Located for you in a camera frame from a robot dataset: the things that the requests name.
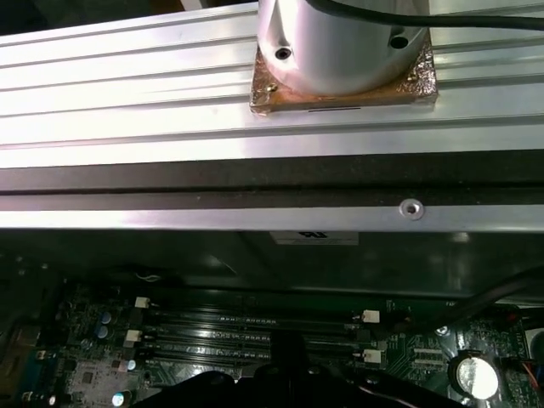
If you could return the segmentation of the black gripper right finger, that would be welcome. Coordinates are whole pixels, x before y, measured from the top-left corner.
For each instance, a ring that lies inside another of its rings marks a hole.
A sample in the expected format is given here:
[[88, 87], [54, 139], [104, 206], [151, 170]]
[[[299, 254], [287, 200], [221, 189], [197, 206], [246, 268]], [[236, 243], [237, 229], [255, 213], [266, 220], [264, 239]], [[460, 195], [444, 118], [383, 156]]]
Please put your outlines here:
[[343, 373], [311, 362], [303, 336], [285, 332], [286, 407], [432, 407], [434, 394], [380, 371]]

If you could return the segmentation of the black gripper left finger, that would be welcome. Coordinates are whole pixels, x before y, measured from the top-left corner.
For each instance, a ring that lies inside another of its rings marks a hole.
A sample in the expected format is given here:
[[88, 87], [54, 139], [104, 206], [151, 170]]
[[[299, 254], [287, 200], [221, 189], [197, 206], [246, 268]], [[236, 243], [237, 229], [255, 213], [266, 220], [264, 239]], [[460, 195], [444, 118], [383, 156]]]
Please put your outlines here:
[[298, 371], [298, 334], [273, 331], [270, 361], [251, 377], [235, 380], [221, 371], [205, 371], [141, 400], [139, 407], [266, 407], [285, 402], [290, 375]]

